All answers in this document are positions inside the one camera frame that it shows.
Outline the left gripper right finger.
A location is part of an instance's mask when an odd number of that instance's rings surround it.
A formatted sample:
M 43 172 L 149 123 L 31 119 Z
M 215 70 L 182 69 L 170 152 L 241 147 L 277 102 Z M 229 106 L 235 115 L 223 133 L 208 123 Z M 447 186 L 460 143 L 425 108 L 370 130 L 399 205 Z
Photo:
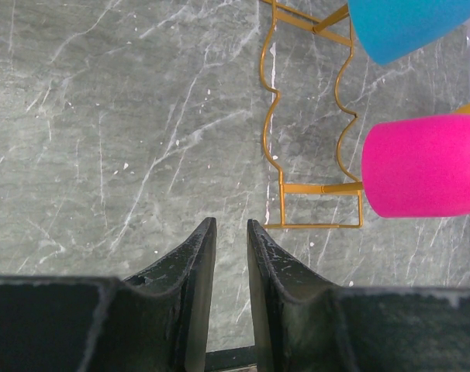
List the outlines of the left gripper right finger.
M 341 287 L 247 223 L 260 371 L 470 371 L 470 288 Z

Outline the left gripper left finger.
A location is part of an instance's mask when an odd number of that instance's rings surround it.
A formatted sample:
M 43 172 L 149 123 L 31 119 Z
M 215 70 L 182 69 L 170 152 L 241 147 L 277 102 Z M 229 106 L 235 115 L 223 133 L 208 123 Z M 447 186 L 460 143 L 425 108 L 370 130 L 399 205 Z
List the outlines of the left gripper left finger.
M 127 279 L 0 275 L 0 371 L 201 371 L 216 220 Z

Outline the pink wine glass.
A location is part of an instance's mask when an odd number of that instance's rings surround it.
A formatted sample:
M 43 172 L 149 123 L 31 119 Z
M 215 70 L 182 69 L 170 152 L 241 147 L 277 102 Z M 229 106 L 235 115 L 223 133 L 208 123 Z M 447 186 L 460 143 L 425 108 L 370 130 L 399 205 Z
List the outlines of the pink wine glass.
M 365 138 L 361 176 L 383 218 L 470 214 L 470 115 L 379 123 Z

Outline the blue wine glass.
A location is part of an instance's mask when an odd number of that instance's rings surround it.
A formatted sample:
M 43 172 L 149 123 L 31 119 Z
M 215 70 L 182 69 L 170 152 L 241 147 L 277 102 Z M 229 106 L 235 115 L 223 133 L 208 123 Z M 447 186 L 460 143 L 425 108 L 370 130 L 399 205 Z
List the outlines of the blue wine glass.
M 380 65 L 440 39 L 470 19 L 470 0 L 350 0 L 347 5 L 359 42 Z

